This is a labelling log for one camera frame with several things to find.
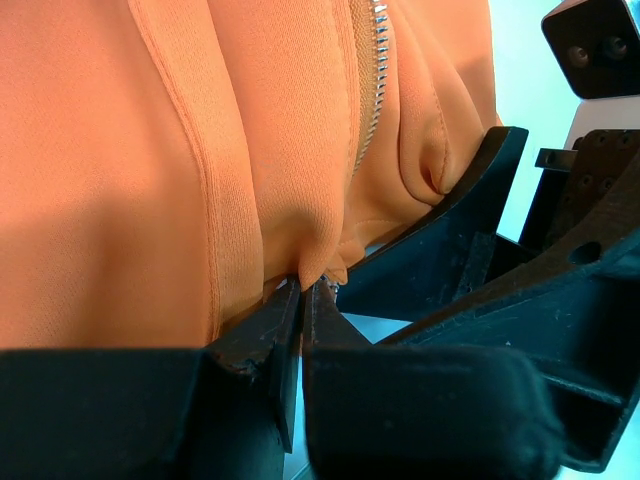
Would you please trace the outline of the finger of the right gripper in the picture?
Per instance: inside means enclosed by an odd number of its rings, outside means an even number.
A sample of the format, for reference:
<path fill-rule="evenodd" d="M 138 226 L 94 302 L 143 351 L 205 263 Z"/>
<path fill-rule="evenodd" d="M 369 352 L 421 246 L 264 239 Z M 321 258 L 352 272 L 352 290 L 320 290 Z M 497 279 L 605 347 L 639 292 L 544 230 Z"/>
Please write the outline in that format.
<path fill-rule="evenodd" d="M 527 137 L 523 128 L 491 128 L 438 205 L 350 268 L 338 309 L 415 322 L 482 286 Z"/>
<path fill-rule="evenodd" d="M 639 399 L 639 214 L 589 214 L 558 244 L 386 345 L 478 345 L 525 354 L 550 387 L 563 462 L 600 473 Z"/>

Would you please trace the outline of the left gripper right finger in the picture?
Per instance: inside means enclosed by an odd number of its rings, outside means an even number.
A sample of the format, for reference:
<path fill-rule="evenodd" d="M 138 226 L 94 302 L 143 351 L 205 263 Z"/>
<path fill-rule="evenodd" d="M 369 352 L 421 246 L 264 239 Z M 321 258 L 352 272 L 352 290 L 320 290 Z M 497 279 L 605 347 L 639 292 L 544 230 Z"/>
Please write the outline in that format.
<path fill-rule="evenodd" d="M 306 446 L 318 479 L 552 479 L 563 427 L 521 353 L 369 342 L 325 281 L 305 296 Z"/>

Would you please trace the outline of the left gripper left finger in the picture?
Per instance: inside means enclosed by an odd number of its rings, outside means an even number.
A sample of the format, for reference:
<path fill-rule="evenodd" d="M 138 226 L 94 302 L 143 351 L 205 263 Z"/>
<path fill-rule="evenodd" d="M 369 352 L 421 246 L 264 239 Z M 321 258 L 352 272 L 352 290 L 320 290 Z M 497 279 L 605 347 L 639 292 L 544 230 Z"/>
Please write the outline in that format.
<path fill-rule="evenodd" d="M 1 355 L 5 479 L 279 479 L 292 449 L 297 281 L 196 349 Z"/>

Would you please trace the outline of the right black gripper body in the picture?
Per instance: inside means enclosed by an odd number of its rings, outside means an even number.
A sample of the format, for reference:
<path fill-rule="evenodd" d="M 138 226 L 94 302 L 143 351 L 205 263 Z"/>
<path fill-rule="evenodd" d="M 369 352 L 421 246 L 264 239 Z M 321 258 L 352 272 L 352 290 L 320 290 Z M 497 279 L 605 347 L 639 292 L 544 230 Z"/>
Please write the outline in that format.
<path fill-rule="evenodd" d="M 594 130 L 566 149 L 542 148 L 540 181 L 519 244 L 542 252 L 575 227 L 611 190 L 639 153 L 637 130 Z"/>

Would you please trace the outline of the orange zip jacket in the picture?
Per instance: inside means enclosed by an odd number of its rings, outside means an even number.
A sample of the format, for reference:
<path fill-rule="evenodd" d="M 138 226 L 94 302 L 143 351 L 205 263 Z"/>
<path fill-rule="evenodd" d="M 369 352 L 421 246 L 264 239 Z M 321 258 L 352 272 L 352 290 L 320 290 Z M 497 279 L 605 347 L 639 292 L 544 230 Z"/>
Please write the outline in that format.
<path fill-rule="evenodd" d="M 485 1 L 5 1 L 1 345 L 200 347 L 343 285 L 498 122 Z"/>

